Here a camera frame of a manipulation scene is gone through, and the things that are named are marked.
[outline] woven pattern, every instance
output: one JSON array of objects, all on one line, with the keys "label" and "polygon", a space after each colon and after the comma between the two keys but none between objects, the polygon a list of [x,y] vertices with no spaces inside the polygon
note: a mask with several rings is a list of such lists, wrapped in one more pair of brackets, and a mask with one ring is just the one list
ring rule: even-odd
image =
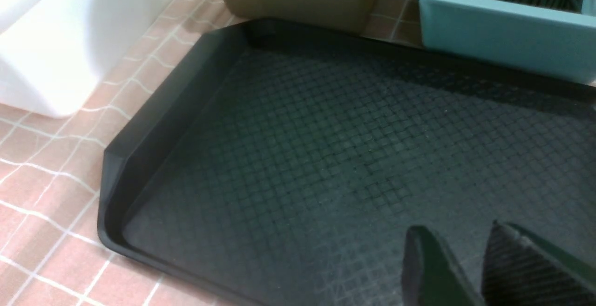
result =
[{"label": "woven pattern", "polygon": [[593,287],[566,273],[579,277],[573,268],[552,262],[537,246],[528,246],[527,238],[504,228],[494,226],[486,249],[482,294],[487,305],[596,305]]},{"label": "woven pattern", "polygon": [[581,258],[596,234],[587,105],[344,49],[249,50],[125,226],[128,242],[267,306],[400,304],[406,229],[478,283],[493,219]]}]

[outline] light blue plastic bin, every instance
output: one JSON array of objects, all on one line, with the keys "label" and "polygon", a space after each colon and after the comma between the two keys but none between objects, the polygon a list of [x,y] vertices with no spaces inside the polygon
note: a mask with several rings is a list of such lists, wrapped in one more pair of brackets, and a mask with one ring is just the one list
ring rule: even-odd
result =
[{"label": "light blue plastic bin", "polygon": [[498,0],[419,0],[424,46],[596,83],[595,0],[583,14]]}]

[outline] tray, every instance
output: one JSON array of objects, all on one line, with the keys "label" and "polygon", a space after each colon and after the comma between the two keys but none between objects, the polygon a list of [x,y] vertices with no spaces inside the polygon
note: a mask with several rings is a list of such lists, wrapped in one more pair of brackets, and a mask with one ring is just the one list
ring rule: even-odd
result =
[{"label": "tray", "polygon": [[594,263],[594,100],[290,22],[224,28],[106,148],[100,240],[248,306],[398,305],[413,224],[474,284],[494,219]]}]

